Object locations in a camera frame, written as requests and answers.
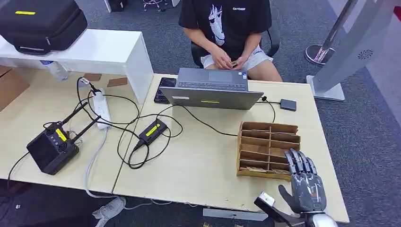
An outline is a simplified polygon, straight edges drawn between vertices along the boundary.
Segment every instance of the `wooden compartment box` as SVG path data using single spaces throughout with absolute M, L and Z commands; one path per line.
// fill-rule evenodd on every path
M 256 176 L 289 181 L 284 151 L 300 150 L 298 126 L 242 122 L 238 132 L 237 176 Z

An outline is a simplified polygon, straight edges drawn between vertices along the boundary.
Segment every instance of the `brown cardboard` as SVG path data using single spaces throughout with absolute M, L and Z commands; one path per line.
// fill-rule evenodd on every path
M 126 84 L 128 84 L 128 79 L 126 77 L 118 78 L 118 79 L 111 79 L 111 80 L 109 80 L 107 87 L 115 87 L 115 86 L 121 86 L 121 85 L 126 85 Z
M 300 149 L 295 125 L 243 122 L 238 132 L 237 175 L 289 181 L 284 151 Z
M 85 73 L 84 78 L 88 79 L 89 81 L 99 81 L 102 77 L 100 73 Z
M 0 67 L 0 112 L 24 92 L 29 84 L 9 67 Z

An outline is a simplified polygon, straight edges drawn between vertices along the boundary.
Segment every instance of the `white sneaker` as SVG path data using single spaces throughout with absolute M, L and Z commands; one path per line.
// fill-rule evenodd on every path
M 100 209 L 92 213 L 96 219 L 100 219 L 96 227 L 103 227 L 108 220 L 117 216 L 125 207 L 126 200 L 124 197 L 117 197 L 110 203 L 102 206 Z

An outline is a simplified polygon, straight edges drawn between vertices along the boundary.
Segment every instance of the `black antenna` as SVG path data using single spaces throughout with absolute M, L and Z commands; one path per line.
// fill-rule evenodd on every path
M 75 142 L 76 140 L 78 140 L 86 131 L 88 131 L 88 129 L 90 127 L 92 127 L 92 125 L 94 125 L 97 120 L 99 120 L 102 116 L 98 116 L 96 119 L 94 119 L 87 127 L 85 127 L 80 133 L 77 134 L 77 136 L 75 138 L 72 139 L 73 142 Z
M 68 121 L 71 120 L 71 118 L 76 115 L 80 110 L 82 110 L 85 106 L 87 105 L 87 102 L 84 102 L 82 105 L 80 105 L 76 110 L 74 110 L 66 119 L 64 119 L 61 123 L 61 125 L 67 123 Z

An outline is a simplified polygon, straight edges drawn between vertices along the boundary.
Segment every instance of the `yellow label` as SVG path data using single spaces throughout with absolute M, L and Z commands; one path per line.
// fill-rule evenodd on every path
M 148 131 L 146 136 L 150 136 L 158 127 L 160 127 L 160 124 L 157 124 L 157 126 L 154 126 L 150 131 Z
M 15 14 L 34 15 L 36 12 L 17 11 Z
M 218 101 L 207 101 L 207 100 L 202 100 L 201 102 L 203 102 L 203 103 L 220 103 Z
M 67 140 L 67 138 L 65 138 L 65 136 L 62 134 L 60 129 L 56 129 L 56 133 L 59 135 L 61 140 L 63 140 L 64 142 Z

